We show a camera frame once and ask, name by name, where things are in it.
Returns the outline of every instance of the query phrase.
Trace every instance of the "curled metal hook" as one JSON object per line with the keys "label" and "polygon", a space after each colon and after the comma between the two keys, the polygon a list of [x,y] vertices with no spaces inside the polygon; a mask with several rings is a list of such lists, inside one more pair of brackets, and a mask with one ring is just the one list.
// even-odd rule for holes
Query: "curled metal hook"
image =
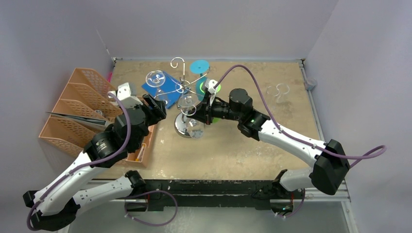
{"label": "curled metal hook", "polygon": [[174,61],[175,59],[180,59],[180,60],[182,60],[182,62],[183,62],[183,80],[185,80],[185,72],[186,72],[186,63],[185,63],[185,60],[184,60],[183,58],[181,58],[181,57],[175,57],[175,58],[173,58],[173,59],[170,61],[170,66],[173,67],[173,68],[177,68],[177,67],[179,66],[179,62],[176,62],[176,65],[175,65],[175,66],[173,65],[173,61]]}

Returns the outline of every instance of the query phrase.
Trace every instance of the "metal frame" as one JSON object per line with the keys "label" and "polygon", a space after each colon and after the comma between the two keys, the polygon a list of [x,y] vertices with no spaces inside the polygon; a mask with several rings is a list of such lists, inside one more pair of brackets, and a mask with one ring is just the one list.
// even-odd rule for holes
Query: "metal frame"
{"label": "metal frame", "polygon": [[[114,63],[116,63],[116,60],[123,60],[123,58],[114,58]],[[297,60],[300,70],[302,72],[302,77],[303,80],[306,80],[306,72],[305,72],[305,68],[304,68],[304,63],[303,60]],[[319,138],[324,141],[324,135],[322,132],[322,127],[319,121],[319,117],[317,115],[316,112],[316,107],[315,104],[313,102],[313,97],[312,97],[312,93],[310,91],[307,91],[308,94],[308,98],[310,101],[310,105],[312,108],[312,113],[313,113],[313,117],[315,119],[315,123],[317,126],[317,130],[318,130],[318,135]],[[98,186],[102,183],[107,183],[110,182],[110,180],[91,180],[85,188],[92,188],[95,186]],[[140,202],[140,200],[112,200],[112,201],[121,201],[121,202],[125,202],[125,201],[129,201],[129,202]],[[271,203],[274,202],[287,202],[289,200],[270,200]],[[337,193],[334,196],[330,196],[330,195],[326,195],[322,192],[320,192],[319,190],[317,190],[316,188],[308,188],[306,189],[306,197],[305,197],[305,201],[309,201],[309,202],[327,202],[327,201],[333,201],[333,202],[340,202],[342,204],[342,210],[345,216],[345,220],[346,223],[348,225],[348,230],[350,233],[358,233],[358,229],[356,227],[356,222],[352,213],[352,208],[350,205],[350,195],[347,189],[347,185],[346,185],[346,181],[344,180],[342,182],[342,184],[339,186],[339,189],[337,191]],[[69,232],[69,226],[57,231],[58,233],[68,233]]]}

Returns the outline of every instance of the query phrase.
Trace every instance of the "wooden tabletop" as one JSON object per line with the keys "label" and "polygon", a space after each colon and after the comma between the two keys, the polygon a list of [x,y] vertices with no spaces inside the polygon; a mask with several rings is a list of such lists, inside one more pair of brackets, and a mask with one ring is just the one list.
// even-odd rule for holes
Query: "wooden tabletop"
{"label": "wooden tabletop", "polygon": [[[210,62],[207,77],[218,80],[235,64],[247,66],[263,92],[270,85],[288,84],[290,92],[284,102],[274,105],[275,119],[305,136],[319,138],[298,63]],[[190,62],[186,62],[186,79],[194,81],[199,75],[192,74],[189,66]],[[114,86],[134,83],[141,96],[146,93],[141,85],[152,70],[164,70],[177,79],[182,76],[181,67],[174,69],[169,61],[117,61],[111,83]],[[229,92],[234,88],[245,89],[253,98],[254,108],[267,114],[251,77],[242,68],[229,73],[218,97],[228,101]],[[138,170],[144,179],[272,180],[283,169],[307,166],[280,148],[245,137],[234,121],[220,120],[205,126],[200,139],[183,138],[174,129],[179,112],[173,106],[167,110],[167,118],[158,124],[147,168],[114,165],[97,178],[117,179],[129,170]]]}

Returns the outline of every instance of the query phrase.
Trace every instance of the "blue paper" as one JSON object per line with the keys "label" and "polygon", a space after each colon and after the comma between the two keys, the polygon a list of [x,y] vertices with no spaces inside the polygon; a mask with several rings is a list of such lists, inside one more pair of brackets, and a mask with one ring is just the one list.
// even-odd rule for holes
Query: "blue paper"
{"label": "blue paper", "polygon": [[[174,77],[172,77],[171,75],[169,75],[168,73],[162,71],[165,76],[166,76],[166,80],[165,83],[163,85],[161,85],[160,90],[164,91],[164,92],[170,92],[170,91],[175,91],[176,90],[176,83],[179,83],[178,80],[176,80]],[[147,85],[147,83],[144,83],[142,85],[142,88],[147,91],[147,93],[149,93],[151,96],[155,96],[156,95],[156,87],[151,87],[149,85]],[[169,94],[166,94],[168,99],[169,99],[169,103],[166,105],[166,108],[169,109],[171,108],[174,103],[176,103],[179,100],[180,97],[179,92],[175,91]]]}

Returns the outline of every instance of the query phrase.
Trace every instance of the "blue disc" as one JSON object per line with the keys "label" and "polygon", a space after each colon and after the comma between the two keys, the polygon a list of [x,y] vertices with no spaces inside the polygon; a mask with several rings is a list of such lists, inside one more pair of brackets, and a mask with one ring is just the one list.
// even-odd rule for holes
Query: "blue disc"
{"label": "blue disc", "polygon": [[190,64],[190,71],[194,74],[205,73],[209,69],[209,62],[206,60],[196,60]]}

